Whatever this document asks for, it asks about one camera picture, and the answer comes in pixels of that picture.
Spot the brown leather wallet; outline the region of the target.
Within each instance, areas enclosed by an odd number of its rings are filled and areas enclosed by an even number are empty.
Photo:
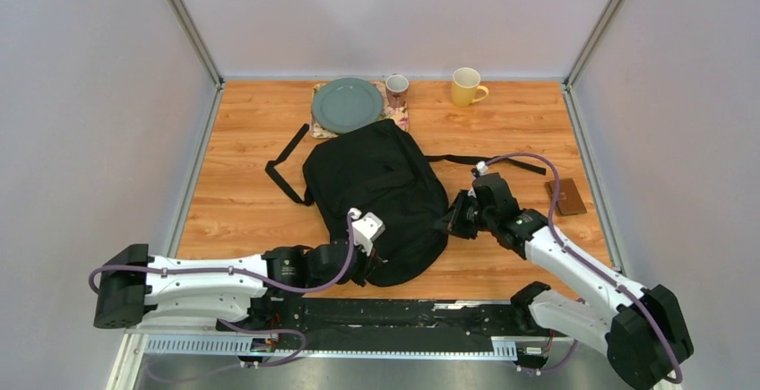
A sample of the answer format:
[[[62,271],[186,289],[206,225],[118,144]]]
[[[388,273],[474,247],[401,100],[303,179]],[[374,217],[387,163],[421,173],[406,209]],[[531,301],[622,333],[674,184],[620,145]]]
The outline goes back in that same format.
[[[557,203],[551,207],[554,214],[562,216],[575,216],[587,213],[587,208],[572,178],[559,180],[559,194]]]

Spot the black student backpack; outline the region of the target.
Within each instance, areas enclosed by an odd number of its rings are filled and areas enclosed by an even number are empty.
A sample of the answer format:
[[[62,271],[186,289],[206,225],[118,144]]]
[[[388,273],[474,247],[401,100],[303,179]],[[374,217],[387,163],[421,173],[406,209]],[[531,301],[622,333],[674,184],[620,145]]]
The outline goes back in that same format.
[[[412,136],[393,121],[377,121],[318,144],[305,160],[306,183],[297,193],[277,166],[295,149],[289,143],[266,174],[296,204],[315,206],[332,243],[350,243],[350,208],[372,212],[385,225],[374,250],[386,260],[368,284],[389,287],[408,282],[444,252],[451,235],[433,228],[454,199],[450,199],[432,169],[432,158]]]

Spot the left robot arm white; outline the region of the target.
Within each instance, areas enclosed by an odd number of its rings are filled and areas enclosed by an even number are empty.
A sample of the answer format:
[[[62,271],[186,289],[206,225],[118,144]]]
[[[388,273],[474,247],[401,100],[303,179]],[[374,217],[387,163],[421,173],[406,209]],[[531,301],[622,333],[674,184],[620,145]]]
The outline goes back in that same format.
[[[232,259],[191,260],[152,256],[132,244],[95,269],[93,324],[99,329],[135,327],[159,318],[242,322],[261,332],[273,320],[264,298],[301,296],[333,285],[367,283],[384,263],[373,248],[338,240],[319,247],[276,247]]]

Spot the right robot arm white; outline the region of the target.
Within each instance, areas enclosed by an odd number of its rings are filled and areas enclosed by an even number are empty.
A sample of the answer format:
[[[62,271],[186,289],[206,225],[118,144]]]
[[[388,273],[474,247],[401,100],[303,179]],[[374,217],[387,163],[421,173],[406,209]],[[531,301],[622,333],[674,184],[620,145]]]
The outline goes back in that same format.
[[[676,295],[602,264],[547,216],[520,207],[497,173],[474,178],[436,228],[466,239],[488,232],[499,246],[554,274],[579,295],[570,299],[543,282],[517,291],[510,299],[511,322],[520,334],[544,328],[569,336],[605,355],[634,389],[682,377],[680,366],[695,347]]]

